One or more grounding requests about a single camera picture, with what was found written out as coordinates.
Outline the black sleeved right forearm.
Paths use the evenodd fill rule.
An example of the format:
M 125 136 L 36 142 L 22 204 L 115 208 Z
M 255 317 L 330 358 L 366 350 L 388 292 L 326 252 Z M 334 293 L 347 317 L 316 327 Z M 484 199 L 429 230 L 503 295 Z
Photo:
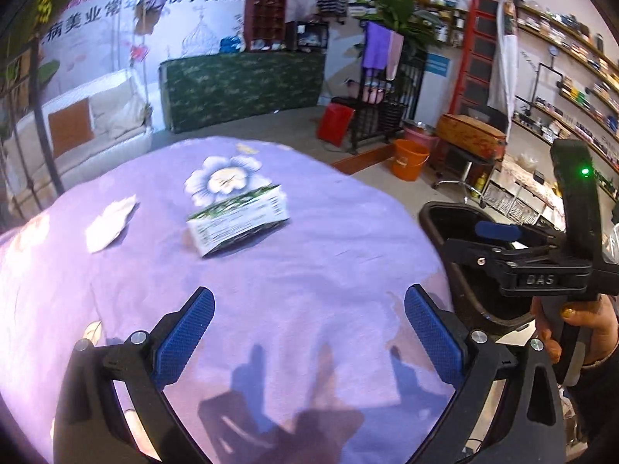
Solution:
M 588 447 L 576 463 L 618 462 L 618 351 L 581 370 L 568 392 Z

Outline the person's right hand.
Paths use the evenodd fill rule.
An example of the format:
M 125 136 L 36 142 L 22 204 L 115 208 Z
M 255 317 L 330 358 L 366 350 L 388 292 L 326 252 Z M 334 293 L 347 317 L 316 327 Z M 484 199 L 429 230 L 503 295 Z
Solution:
M 561 346 L 553 338 L 549 320 L 542 309 L 541 299 L 534 297 L 530 309 L 535 317 L 538 338 L 544 344 L 551 363 L 559 362 Z M 596 362 L 603 362 L 614 352 L 618 344 L 618 319 L 612 299 L 600 294 L 597 300 L 589 302 L 566 303 L 561 307 L 560 316 L 568 325 L 592 330 L 588 353 L 583 364 L 588 367 Z

